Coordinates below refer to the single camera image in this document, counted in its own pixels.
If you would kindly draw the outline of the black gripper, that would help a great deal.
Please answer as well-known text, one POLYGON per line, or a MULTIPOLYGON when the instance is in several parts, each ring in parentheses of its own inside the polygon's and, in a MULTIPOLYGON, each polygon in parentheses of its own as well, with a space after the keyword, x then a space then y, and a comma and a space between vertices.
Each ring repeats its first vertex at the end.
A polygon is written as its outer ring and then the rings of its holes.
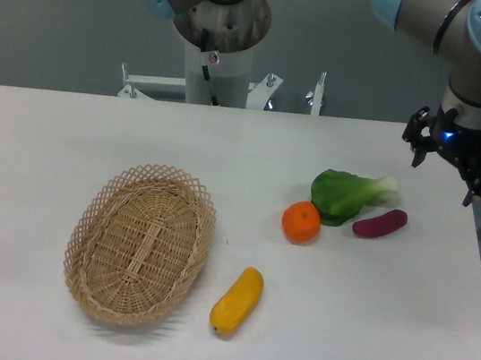
POLYGON ((414 154, 411 166, 417 168, 426 154, 435 152, 455 166, 462 178, 466 178, 468 192, 463 206, 474 198, 481 200, 481 129, 466 128, 458 124, 459 112, 455 108, 435 116, 429 107, 421 107, 413 113, 402 133, 402 140, 409 144, 414 154))

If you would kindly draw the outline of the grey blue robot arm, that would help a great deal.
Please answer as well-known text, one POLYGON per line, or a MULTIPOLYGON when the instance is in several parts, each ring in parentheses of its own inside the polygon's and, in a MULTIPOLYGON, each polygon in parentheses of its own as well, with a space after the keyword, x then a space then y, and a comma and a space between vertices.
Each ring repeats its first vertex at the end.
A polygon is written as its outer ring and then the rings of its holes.
MULTIPOLYGON (((194 104, 241 107, 247 83, 224 66, 266 36, 271 10, 265 0, 142 0, 159 19, 173 22, 192 47, 186 99, 194 104)), ((371 0, 372 11, 392 29, 429 47, 451 65, 437 110, 423 107, 403 140, 421 164, 433 152, 459 171, 468 196, 481 199, 481 0, 371 0)))

